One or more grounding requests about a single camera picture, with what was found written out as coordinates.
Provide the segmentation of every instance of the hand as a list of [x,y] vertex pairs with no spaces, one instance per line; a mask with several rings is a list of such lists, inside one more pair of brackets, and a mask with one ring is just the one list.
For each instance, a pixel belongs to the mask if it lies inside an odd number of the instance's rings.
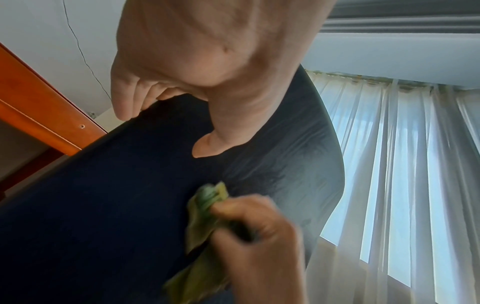
[[211,236],[231,278],[237,304],[308,303],[301,234],[269,198],[231,198],[214,204],[210,211],[242,221],[261,237],[258,242],[244,243],[227,229]]
[[208,101],[212,156],[250,140],[280,104],[335,0],[127,0],[111,69],[121,120],[157,99]]

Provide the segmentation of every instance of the green cloth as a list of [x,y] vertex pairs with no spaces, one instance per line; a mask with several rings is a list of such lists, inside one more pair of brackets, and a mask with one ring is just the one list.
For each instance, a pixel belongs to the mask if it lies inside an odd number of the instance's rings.
[[[238,222],[215,218],[209,208],[229,196],[225,184],[205,185],[198,189],[187,204],[188,226],[185,232],[185,249],[190,253],[208,240],[218,227],[228,227],[244,240],[251,240],[250,232]],[[171,304],[188,304],[223,290],[230,282],[223,266],[210,244],[187,268],[168,280],[163,288]]]

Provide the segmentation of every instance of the sheer curtain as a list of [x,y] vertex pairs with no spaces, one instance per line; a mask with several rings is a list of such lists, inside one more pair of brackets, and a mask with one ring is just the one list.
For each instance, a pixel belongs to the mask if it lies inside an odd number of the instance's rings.
[[313,254],[310,302],[404,304],[390,277],[411,303],[480,301],[480,90],[309,75],[345,164],[321,233],[335,255],[326,271],[325,249]]

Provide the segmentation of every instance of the wooden edge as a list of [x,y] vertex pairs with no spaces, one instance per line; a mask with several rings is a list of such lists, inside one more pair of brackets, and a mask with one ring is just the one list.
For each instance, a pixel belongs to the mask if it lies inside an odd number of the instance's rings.
[[28,164],[4,178],[0,181],[0,201],[5,198],[5,191],[50,165],[62,156],[64,156],[64,154],[60,151],[54,148],[49,148],[31,160]]
[[74,155],[81,149],[52,130],[39,124],[24,113],[13,108],[0,99],[0,120],[37,138],[47,145],[62,151],[66,155]]
[[35,74],[35,76],[38,77],[39,80],[41,80],[42,82],[44,82],[47,86],[49,86],[52,90],[54,90],[61,98],[63,98],[67,103],[69,103],[72,107],[74,107],[75,109],[77,109],[80,113],[82,113],[86,118],[88,118],[89,120],[91,120],[94,124],[96,124],[100,129],[102,129],[105,133],[107,133],[107,131],[99,124],[97,124],[92,118],[90,118],[90,116],[88,116],[85,112],[83,112],[79,107],[77,107],[74,103],[72,103],[70,100],[67,99],[67,97],[65,97],[62,93],[60,93],[56,88],[54,88],[47,80],[45,80],[45,78],[43,78],[42,76],[40,76],[40,74],[38,74],[37,72],[35,72],[34,69],[32,69],[28,64],[26,64],[25,62],[23,62],[23,60],[21,60],[17,55],[15,55],[14,53],[12,53],[7,47],[5,47],[1,42],[0,42],[0,48],[4,49],[7,53],[10,54],[10,56],[12,56],[13,58],[15,58],[18,62],[20,62],[25,68],[27,68],[31,73]]

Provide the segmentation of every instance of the finger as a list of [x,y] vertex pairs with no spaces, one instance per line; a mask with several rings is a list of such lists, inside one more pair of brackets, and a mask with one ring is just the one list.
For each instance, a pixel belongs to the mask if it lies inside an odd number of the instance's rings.
[[210,243],[229,272],[234,271],[233,267],[244,264],[239,261],[245,256],[244,245],[230,230],[215,230],[210,237]]
[[138,80],[116,56],[110,71],[110,93],[113,111],[120,120],[127,121],[132,118],[132,104]]
[[148,109],[155,101],[157,101],[157,96],[162,94],[165,91],[165,86],[163,84],[156,84],[150,88],[148,94],[143,101],[141,106],[142,110]]
[[185,93],[185,91],[179,88],[168,88],[158,97],[158,100],[166,100]]
[[204,135],[193,145],[191,154],[194,158],[219,155],[233,145],[221,139],[216,130]]
[[277,232],[283,216],[272,206],[273,203],[265,200],[269,198],[260,195],[229,198],[214,204],[210,210],[220,218],[241,221],[257,230],[260,236],[269,237]]
[[132,117],[137,117],[140,114],[145,97],[150,91],[150,88],[155,84],[153,81],[139,80],[136,84],[135,94],[133,95]]

